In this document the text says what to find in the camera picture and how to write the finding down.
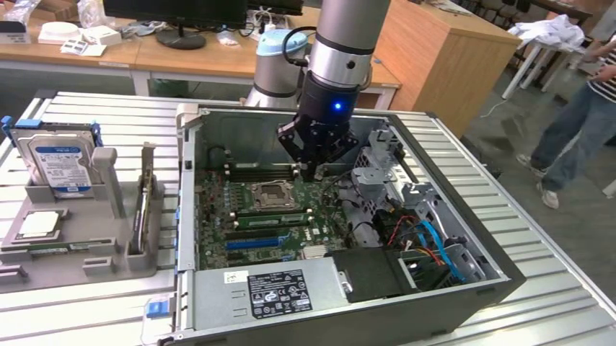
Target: white cloth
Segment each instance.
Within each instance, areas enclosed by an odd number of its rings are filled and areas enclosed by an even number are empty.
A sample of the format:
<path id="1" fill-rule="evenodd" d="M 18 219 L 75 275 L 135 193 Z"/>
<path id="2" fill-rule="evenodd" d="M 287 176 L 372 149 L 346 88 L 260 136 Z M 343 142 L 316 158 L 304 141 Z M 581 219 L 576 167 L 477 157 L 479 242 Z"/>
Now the white cloth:
<path id="1" fill-rule="evenodd" d="M 537 41 L 558 50 L 573 51 L 584 42 L 584 31 L 577 25 L 570 24 L 566 14 L 550 20 L 517 23 L 507 32 L 521 38 L 518 48 Z"/>

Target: gray floor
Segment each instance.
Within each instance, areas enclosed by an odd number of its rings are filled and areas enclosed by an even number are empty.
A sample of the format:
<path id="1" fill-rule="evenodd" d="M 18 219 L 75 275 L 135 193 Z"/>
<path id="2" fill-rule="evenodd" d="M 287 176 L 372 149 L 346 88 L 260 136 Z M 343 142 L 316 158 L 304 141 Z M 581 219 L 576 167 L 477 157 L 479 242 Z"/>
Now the gray floor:
<path id="1" fill-rule="evenodd" d="M 487 97 L 479 114 L 486 114 L 501 98 L 510 77 L 505 73 Z M 584 82 L 573 75 L 554 85 L 568 95 Z M 201 99 L 238 99 L 247 95 L 246 86 L 191 83 L 193 96 Z M 20 116 L 37 89 L 72 92 L 132 94 L 132 82 L 121 77 L 83 76 L 0 69 L 0 115 Z M 503 171 L 501 184 L 530 213 L 550 237 L 590 276 L 612 300 L 616 299 L 616 200 L 605 199 L 601 189 L 616 179 L 616 148 L 605 148 L 581 176 L 561 193 L 561 208 L 548 209 L 534 190 L 534 179 L 514 161 L 514 152 L 530 152 L 542 128 L 561 107 L 553 92 L 517 90 L 510 101 L 489 117 L 478 117 L 467 137 Z"/>

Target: motherboard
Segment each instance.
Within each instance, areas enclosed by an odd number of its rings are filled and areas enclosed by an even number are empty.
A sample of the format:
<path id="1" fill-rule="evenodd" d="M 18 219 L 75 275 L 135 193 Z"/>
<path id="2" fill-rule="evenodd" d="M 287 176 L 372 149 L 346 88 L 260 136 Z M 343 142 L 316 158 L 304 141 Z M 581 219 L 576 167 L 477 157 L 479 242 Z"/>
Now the motherboard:
<path id="1" fill-rule="evenodd" d="M 199 171 L 200 270 L 302 260 L 344 249 L 347 222 L 339 203 L 330 203 L 338 190 L 332 180 L 303 182 L 286 168 Z"/>

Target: hard disk drive label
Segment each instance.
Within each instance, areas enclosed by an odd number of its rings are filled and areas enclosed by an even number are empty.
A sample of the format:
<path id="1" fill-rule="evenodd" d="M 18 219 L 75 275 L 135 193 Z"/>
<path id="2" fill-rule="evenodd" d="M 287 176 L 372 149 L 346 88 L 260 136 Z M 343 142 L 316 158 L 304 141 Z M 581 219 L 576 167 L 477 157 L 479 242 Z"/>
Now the hard disk drive label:
<path id="1" fill-rule="evenodd" d="M 308 287 L 300 270 L 248 276 L 248 292 L 255 319 L 311 310 Z"/>
<path id="2" fill-rule="evenodd" d="M 91 188 L 88 169 L 80 165 L 81 149 L 76 146 L 37 146 L 36 155 L 49 186 L 61 192 Z"/>

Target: cardboard box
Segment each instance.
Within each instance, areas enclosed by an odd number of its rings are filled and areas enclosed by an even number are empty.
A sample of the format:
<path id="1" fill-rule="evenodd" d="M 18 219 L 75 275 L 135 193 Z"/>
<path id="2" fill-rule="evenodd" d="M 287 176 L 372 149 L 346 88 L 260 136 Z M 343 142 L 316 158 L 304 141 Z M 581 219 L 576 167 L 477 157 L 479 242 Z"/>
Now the cardboard box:
<path id="1" fill-rule="evenodd" d="M 6 11 L 12 9 L 16 0 L 5 0 Z M 48 22 L 65 22 L 79 15 L 77 4 L 72 0 L 42 0 L 32 11 L 30 18 L 38 18 Z"/>

